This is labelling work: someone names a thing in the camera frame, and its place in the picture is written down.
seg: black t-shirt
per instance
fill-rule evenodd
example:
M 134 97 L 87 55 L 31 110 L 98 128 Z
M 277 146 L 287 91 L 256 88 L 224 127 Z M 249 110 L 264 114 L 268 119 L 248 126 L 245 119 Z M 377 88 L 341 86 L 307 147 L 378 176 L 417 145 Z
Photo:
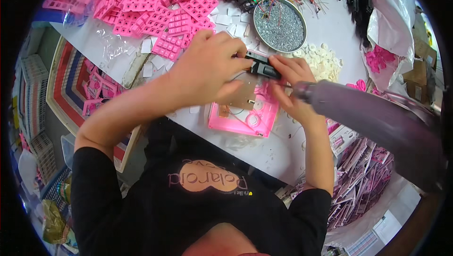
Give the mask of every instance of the black t-shirt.
M 260 253 L 320 255 L 331 196 L 303 191 L 289 209 L 235 168 L 201 155 L 172 155 L 144 171 L 122 199 L 116 171 L 101 151 L 74 154 L 73 230 L 84 255 L 181 255 L 219 223 L 244 233 Z

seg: black plastic component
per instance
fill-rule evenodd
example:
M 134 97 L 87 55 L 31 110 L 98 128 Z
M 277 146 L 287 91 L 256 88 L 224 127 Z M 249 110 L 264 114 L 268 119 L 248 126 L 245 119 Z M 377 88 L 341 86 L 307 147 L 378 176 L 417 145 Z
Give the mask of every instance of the black plastic component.
M 270 66 L 269 59 L 262 55 L 247 51 L 247 59 L 253 60 L 253 65 L 250 73 L 265 76 L 271 79 L 280 80 L 282 75 L 275 68 Z

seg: table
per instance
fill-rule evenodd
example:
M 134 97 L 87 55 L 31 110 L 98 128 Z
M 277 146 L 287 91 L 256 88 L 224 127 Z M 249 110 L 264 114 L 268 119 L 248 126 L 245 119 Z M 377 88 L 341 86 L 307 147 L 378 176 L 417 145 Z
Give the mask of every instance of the table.
M 355 35 L 355 25 L 348 13 L 346 0 L 320 1 L 325 3 L 328 10 L 326 15 L 320 12 L 319 19 L 310 12 L 307 5 L 302 8 L 308 29 L 307 43 L 316 46 L 326 43 L 329 49 L 336 52 L 337 58 L 343 59 L 344 67 L 338 78 L 339 83 L 355 83 L 359 79 L 366 81 L 368 76 L 359 50 L 361 40 Z M 221 14 L 226 14 L 228 7 L 233 7 L 233 4 L 221 3 L 218 9 Z M 239 23 L 239 18 L 234 16 L 233 23 Z M 216 24 L 215 27 L 217 31 L 226 28 L 221 24 Z M 241 149 L 232 149 L 228 144 L 231 143 L 232 137 L 237 137 L 237 134 L 208 129 L 206 122 L 209 108 L 210 105 L 202 106 L 199 114 L 190 113 L 189 109 L 181 109 L 169 117 L 253 167 L 287 184 L 295 185 L 295 181 L 305 169 L 305 134 L 303 129 L 297 131 L 299 123 L 293 123 L 292 118 L 280 110 L 272 129 L 273 133 L 268 138 L 255 138 Z
M 319 12 L 318 17 L 310 12 L 314 11 L 311 4 L 304 4 L 302 13 L 307 23 L 307 43 L 320 46 L 326 43 L 329 49 L 336 52 L 339 59 L 343 59 L 344 66 L 340 72 L 338 82 L 342 84 L 355 83 L 358 79 L 367 80 L 367 73 L 359 50 L 360 39 L 355 36 L 355 25 L 348 13 L 346 0 L 320 0 L 328 9 L 326 15 Z M 218 9 L 221 14 L 227 14 L 231 3 L 220 1 Z M 240 22 L 239 16 L 233 17 L 233 23 Z M 72 45 L 88 57 L 94 64 L 102 63 L 103 43 L 96 34 L 99 24 L 92 20 L 83 27 L 63 28 L 61 24 L 52 23 Z M 225 30 L 227 26 L 216 24 L 216 31 Z M 133 54 L 123 54 L 111 62 L 103 71 L 118 82 L 131 86 L 130 78 L 139 77 L 142 63 L 147 55 L 140 54 L 136 49 Z M 305 169 L 305 134 L 299 123 L 293 123 L 292 118 L 281 110 L 274 124 L 273 132 L 268 138 L 248 137 L 250 142 L 242 147 L 232 147 L 232 141 L 240 137 L 238 134 L 212 130 L 207 127 L 207 115 L 210 105 L 202 106 L 199 113 L 190 113 L 189 109 L 181 109 L 167 115 L 174 122 L 184 126 L 205 140 L 220 147 L 235 157 L 245 161 L 263 172 L 295 185 L 297 178 Z

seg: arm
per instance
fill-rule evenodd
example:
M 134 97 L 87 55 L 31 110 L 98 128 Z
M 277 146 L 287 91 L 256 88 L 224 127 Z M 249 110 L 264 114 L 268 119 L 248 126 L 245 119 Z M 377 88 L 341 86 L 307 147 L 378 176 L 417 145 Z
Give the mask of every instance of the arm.
M 298 81 L 315 82 L 304 59 L 287 59 L 280 55 L 269 57 L 269 61 L 290 84 Z M 319 188 L 333 195 L 333 159 L 325 117 L 313 108 L 292 96 L 287 96 L 275 81 L 272 83 L 274 96 L 282 108 L 303 126 L 306 137 L 305 186 L 303 190 Z
M 82 125 L 75 151 L 93 147 L 113 159 L 113 147 L 134 127 L 186 106 L 204 105 L 235 92 L 231 76 L 252 65 L 246 46 L 226 33 L 198 32 L 169 73 L 109 101 Z M 233 54 L 239 58 L 232 59 Z

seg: hand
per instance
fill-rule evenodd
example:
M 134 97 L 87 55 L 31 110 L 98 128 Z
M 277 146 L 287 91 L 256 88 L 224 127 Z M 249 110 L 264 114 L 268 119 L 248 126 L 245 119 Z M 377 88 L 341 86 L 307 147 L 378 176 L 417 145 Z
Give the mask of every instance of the hand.
M 178 96 L 178 107 L 204 105 L 234 93 L 241 81 L 232 75 L 252 66 L 246 45 L 225 32 L 200 30 L 189 49 L 165 75 Z
M 273 55 L 269 57 L 270 64 L 275 67 L 281 74 L 283 82 L 288 81 L 294 85 L 298 81 L 316 82 L 310 67 L 304 59 L 287 59 L 281 55 Z M 304 129 L 315 126 L 325 126 L 325 117 L 314 112 L 313 108 L 292 95 L 288 96 L 284 87 L 280 86 L 275 80 L 271 81 L 272 93 L 280 102 L 280 106 L 296 119 Z

